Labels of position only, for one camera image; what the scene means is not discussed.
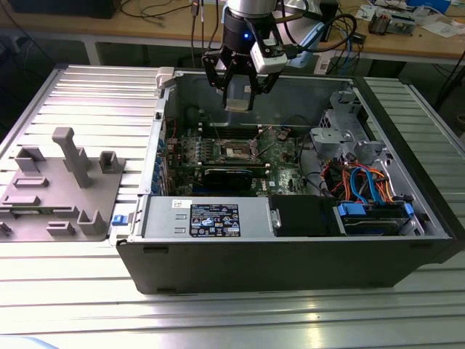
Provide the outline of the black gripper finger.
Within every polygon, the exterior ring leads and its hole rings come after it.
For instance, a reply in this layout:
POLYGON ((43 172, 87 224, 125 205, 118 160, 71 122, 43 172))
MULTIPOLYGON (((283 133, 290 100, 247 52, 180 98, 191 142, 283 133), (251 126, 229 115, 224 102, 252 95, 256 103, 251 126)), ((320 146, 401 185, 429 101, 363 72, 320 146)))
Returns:
POLYGON ((281 72, 275 72, 268 74, 265 79, 260 82, 256 73, 249 75, 249 82, 251 86, 250 98, 248 102, 248 110, 251 111, 254 107, 254 100, 257 95, 268 94, 271 92, 275 83, 279 79, 281 72))
POLYGON ((226 108, 228 87, 237 68, 233 52, 228 48, 207 51, 202 57, 202 62, 210 86, 222 92, 222 107, 226 108), (225 72, 222 76, 217 72, 217 63, 222 63, 225 66, 225 72))

